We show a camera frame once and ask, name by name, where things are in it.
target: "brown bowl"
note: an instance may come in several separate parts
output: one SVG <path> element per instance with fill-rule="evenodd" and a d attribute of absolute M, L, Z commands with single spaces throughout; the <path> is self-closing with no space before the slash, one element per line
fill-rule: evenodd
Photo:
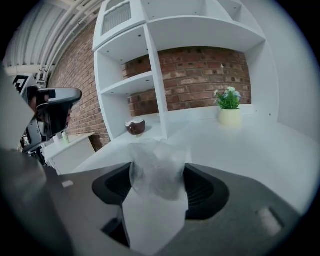
<path fill-rule="evenodd" d="M 133 119 L 125 123 L 125 127 L 128 133 L 131 135 L 142 134 L 146 129 L 146 121 L 142 118 Z"/>

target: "potted plant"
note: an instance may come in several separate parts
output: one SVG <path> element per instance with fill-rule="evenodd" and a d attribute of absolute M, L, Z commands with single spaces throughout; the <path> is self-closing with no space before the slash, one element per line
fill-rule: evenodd
<path fill-rule="evenodd" d="M 220 106 L 219 123 L 226 126 L 239 126 L 242 123 L 242 117 L 239 107 L 241 95 L 233 87 L 228 87 L 224 94 L 214 91 L 217 96 L 215 102 Z"/>

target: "white desk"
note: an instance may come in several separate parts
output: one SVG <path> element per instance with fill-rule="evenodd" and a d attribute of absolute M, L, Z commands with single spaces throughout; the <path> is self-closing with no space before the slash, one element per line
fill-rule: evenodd
<path fill-rule="evenodd" d="M 220 169 L 257 180 L 304 214 L 319 186 L 320 145 L 276 122 L 243 117 L 241 128 L 225 128 L 216 119 L 172 123 L 166 143 L 187 150 L 186 163 Z M 73 173 L 130 162 L 127 145 L 115 139 Z"/>
<path fill-rule="evenodd" d="M 46 164 L 55 168 L 58 175 L 71 173 L 95 153 L 89 140 L 89 137 L 93 134 L 95 133 L 70 135 L 69 144 L 60 139 L 58 143 L 52 143 L 44 147 Z"/>

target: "yellow flower pot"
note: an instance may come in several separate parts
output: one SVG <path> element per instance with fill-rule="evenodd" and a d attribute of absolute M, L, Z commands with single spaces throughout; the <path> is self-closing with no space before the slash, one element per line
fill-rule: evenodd
<path fill-rule="evenodd" d="M 221 109 L 219 123 L 230 127 L 240 126 L 242 124 L 240 109 Z"/>

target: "ceiling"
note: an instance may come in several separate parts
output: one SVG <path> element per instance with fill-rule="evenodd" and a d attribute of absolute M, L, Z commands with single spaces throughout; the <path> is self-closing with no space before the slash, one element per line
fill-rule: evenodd
<path fill-rule="evenodd" d="M 103 0 L 43 0 L 15 31 L 2 61 L 9 76 L 33 73 L 45 84 L 68 44 L 99 13 Z"/>

